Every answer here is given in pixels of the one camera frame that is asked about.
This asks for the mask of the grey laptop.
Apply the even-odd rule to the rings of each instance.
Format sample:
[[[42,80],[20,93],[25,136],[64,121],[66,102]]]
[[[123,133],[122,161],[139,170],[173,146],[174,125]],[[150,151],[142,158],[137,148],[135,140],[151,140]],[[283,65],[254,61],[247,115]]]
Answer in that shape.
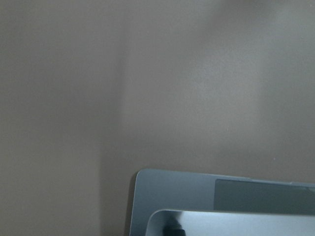
[[[135,176],[129,235],[143,236],[157,210],[315,214],[313,183],[258,180],[160,169]]]

